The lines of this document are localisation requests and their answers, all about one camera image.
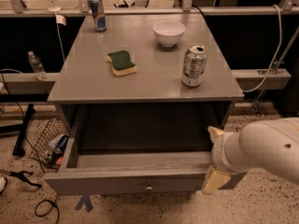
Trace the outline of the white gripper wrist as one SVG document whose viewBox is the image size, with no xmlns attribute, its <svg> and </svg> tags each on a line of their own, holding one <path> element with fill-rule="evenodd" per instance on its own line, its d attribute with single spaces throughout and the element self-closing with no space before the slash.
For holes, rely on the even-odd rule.
<svg viewBox="0 0 299 224">
<path fill-rule="evenodd" d="M 217 170 L 213 166 L 208 167 L 201 191 L 210 195 L 226 185 L 230 175 L 247 172 L 249 159 L 240 148 L 239 133 L 226 133 L 213 126 L 208 126 L 207 130 L 213 143 L 212 160 Z"/>
</svg>

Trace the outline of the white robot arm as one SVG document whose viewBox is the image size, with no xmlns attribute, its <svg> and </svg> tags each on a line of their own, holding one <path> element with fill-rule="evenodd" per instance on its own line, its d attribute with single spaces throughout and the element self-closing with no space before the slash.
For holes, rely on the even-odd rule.
<svg viewBox="0 0 299 224">
<path fill-rule="evenodd" d="M 213 148 L 201 189 L 204 194 L 215 193 L 233 175 L 252 168 L 299 184 L 299 118 L 256 121 L 238 133 L 207 129 Z"/>
</svg>

